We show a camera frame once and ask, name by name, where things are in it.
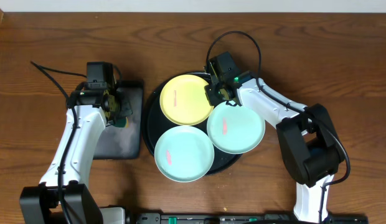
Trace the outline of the green sponge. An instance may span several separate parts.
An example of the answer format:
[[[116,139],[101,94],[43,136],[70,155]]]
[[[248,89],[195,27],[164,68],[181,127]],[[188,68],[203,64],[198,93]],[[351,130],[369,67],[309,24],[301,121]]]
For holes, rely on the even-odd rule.
[[[127,128],[129,126],[129,121],[127,117],[117,119],[113,125],[117,128]]]

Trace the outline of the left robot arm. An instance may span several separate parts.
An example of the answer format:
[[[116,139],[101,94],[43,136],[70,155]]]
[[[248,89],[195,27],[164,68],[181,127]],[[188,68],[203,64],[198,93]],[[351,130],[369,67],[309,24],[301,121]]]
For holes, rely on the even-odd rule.
[[[108,123],[131,114],[124,90],[74,90],[66,98],[67,121],[50,167],[39,185],[19,199],[26,223],[129,223],[123,207],[99,207],[88,189],[98,140]]]

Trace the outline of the yellow plate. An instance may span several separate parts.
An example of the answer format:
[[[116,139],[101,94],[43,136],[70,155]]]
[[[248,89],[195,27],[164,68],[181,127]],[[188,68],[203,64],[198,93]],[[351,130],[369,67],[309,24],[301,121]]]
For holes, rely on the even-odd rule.
[[[160,93],[161,111],[178,125],[203,122],[214,109],[205,94],[207,85],[208,82],[197,75],[185,74],[170,79]]]

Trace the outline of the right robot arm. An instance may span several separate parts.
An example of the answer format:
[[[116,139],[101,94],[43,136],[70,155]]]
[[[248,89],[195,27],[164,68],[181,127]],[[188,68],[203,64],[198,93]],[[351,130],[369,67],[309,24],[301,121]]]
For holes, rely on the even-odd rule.
[[[295,217],[308,223],[327,221],[329,187],[345,181],[351,171],[349,156],[327,109],[292,101],[251,71],[205,70],[211,78],[205,88],[211,105],[226,102],[247,107],[276,129],[284,165],[296,181]]]

